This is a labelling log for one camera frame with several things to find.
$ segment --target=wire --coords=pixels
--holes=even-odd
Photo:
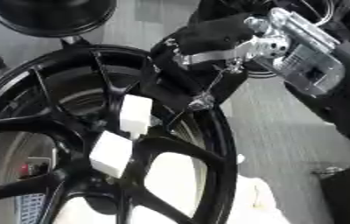
[[[326,14],[319,22],[316,23],[317,26],[325,25],[330,20],[332,20],[334,16],[334,11],[335,11],[334,1],[325,0],[325,5],[326,5]]]
[[[320,13],[314,9],[314,7],[312,7],[309,3],[307,3],[305,0],[298,0],[299,2],[301,2],[303,5],[305,5],[305,7],[307,7],[310,11],[312,11],[315,16],[317,16],[317,18],[322,18],[322,16],[320,15]]]

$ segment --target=white cube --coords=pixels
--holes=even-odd
[[[127,94],[120,115],[121,130],[130,132],[133,137],[146,134],[151,126],[152,104],[150,98]]]
[[[104,131],[94,145],[89,160],[97,171],[119,179],[130,161],[132,151],[131,140]]]

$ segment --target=gray floor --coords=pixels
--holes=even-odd
[[[120,0],[93,42],[149,49],[185,23],[197,0]],[[11,66],[59,49],[57,40],[26,37],[0,25],[0,55]],[[240,173],[268,181],[294,224],[332,223],[319,183],[310,174],[327,165],[350,165],[350,142],[285,92],[279,79],[250,80],[225,106],[246,157]]]

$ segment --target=white cloth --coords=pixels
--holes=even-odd
[[[277,208],[269,185],[238,175],[234,205],[227,224],[290,224]]]

